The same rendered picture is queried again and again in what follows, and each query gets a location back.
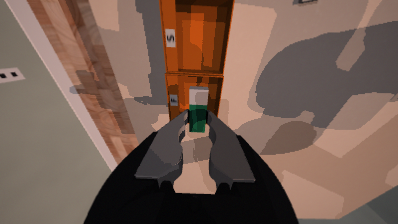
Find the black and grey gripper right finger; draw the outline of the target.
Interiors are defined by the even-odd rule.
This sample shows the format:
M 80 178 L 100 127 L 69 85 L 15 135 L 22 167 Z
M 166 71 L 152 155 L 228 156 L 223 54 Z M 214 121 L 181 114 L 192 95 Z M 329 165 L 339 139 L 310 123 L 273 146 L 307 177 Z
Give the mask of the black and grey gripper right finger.
M 216 190 L 220 183 L 228 183 L 231 195 L 255 204 L 276 224 L 299 224 L 283 186 L 255 150 L 210 110 L 206 123 L 213 143 L 209 175 Z

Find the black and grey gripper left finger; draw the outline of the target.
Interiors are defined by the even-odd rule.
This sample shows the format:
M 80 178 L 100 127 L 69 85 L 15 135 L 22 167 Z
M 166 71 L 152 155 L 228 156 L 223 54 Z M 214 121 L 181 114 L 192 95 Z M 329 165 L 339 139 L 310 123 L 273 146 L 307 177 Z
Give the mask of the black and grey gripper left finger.
M 152 132 L 128 154 L 98 192 L 83 224 L 106 224 L 132 201 L 160 191 L 163 181 L 174 181 L 183 169 L 186 109 L 156 132 Z

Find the orange rack of bins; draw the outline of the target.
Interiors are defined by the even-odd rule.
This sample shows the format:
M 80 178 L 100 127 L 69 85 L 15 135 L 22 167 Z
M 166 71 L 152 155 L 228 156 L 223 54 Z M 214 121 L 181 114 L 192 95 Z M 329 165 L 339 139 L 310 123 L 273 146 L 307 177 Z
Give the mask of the orange rack of bins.
M 159 0 L 169 120 L 189 109 L 190 86 L 208 87 L 218 117 L 235 0 Z

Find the green and white eraser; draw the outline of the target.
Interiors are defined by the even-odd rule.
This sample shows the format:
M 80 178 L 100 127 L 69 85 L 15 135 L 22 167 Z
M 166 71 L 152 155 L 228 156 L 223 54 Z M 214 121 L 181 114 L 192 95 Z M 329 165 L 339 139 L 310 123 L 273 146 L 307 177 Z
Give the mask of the green and white eraser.
M 205 133 L 208 87 L 189 88 L 189 132 Z

